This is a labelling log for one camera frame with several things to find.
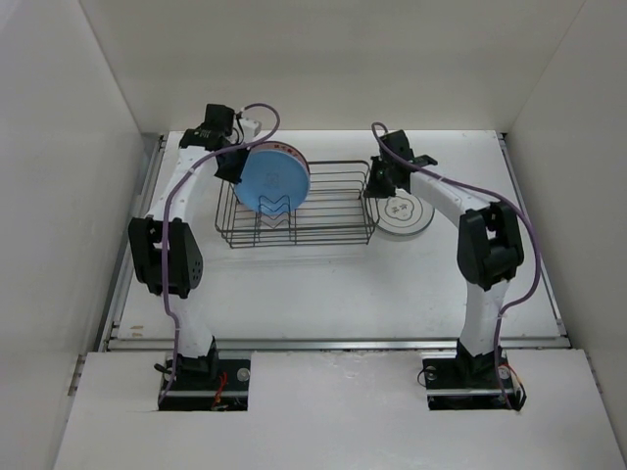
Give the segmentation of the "white plate with flower outline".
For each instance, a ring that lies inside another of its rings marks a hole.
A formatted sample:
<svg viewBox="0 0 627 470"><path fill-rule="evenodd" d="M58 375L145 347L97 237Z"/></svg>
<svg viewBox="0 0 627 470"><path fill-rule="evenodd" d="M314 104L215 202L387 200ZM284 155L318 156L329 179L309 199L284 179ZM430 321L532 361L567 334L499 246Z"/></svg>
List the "white plate with flower outline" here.
<svg viewBox="0 0 627 470"><path fill-rule="evenodd" d="M393 241L417 238L427 230L435 216L431 205L406 193L379 199L377 209L377 232Z"/></svg>

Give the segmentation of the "blue plate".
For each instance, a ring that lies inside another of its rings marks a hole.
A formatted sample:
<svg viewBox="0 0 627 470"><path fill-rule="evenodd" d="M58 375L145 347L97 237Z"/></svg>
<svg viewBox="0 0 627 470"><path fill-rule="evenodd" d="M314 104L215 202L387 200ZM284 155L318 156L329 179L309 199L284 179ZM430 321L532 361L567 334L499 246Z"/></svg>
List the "blue plate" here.
<svg viewBox="0 0 627 470"><path fill-rule="evenodd" d="M280 150L251 151L234 186L238 201L253 212L279 215L307 198L311 176L299 157Z"/></svg>

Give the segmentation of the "grey wire dish rack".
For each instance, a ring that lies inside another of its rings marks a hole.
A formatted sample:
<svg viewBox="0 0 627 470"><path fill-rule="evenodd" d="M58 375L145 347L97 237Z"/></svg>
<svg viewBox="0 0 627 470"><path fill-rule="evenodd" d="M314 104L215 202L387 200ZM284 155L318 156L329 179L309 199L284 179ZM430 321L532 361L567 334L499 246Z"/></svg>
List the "grey wire dish rack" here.
<svg viewBox="0 0 627 470"><path fill-rule="evenodd" d="M234 186L223 182L215 228L232 249L281 246L366 245L377 228L377 201L364 195L370 166L365 161L310 163L308 197L292 209L287 197L264 214L247 209Z"/></svg>

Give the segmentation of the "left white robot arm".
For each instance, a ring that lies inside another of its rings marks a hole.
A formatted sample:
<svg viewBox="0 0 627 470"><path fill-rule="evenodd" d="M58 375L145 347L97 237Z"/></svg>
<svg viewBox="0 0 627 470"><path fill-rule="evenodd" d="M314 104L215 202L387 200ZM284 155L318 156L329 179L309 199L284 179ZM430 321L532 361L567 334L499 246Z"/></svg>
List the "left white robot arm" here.
<svg viewBox="0 0 627 470"><path fill-rule="evenodd" d="M186 129L163 193L145 215L133 218L127 234L138 282L160 297L174 327L169 362L159 365L168 392L178 384L205 389L218 379L214 334L197 313L176 309L202 280L204 261L192 230L195 205L215 179L240 181L253 146L264 141L261 124L225 105L210 104L202 122Z"/></svg>

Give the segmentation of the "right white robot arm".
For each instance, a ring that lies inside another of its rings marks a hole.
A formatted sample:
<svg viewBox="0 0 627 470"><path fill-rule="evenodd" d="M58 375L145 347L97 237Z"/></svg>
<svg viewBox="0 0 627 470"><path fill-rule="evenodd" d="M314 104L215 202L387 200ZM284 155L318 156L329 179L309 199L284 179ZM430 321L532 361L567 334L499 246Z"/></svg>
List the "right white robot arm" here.
<svg viewBox="0 0 627 470"><path fill-rule="evenodd" d="M502 201L477 196L427 168L403 130L374 135L379 154L365 194L383 199L402 189L432 206L458 231L457 265L466 281L466 310L454 373L462 388L496 388L501 380L500 327L510 281L524 261L517 213Z"/></svg>

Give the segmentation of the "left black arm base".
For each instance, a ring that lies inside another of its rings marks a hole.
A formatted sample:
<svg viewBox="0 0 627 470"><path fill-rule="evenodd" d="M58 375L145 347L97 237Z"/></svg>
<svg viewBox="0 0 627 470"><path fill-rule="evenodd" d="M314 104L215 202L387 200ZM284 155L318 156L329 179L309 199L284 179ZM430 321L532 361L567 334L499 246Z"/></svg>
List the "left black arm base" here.
<svg viewBox="0 0 627 470"><path fill-rule="evenodd" d="M247 411L251 379L249 358L227 358L217 362L217 372L185 371L177 365L173 384L166 391L172 359L156 363L162 375L158 397L160 411Z"/></svg>

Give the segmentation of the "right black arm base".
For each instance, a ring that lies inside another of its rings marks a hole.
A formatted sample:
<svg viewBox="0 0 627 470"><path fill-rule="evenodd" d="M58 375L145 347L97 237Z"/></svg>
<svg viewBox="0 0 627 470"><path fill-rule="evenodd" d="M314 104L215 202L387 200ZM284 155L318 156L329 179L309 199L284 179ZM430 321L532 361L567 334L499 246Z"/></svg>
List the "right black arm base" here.
<svg viewBox="0 0 627 470"><path fill-rule="evenodd" d="M427 357L419 375L424 379L430 411L520 411L527 402L524 386L503 358L498 369L489 361L487 369L467 378L454 357Z"/></svg>

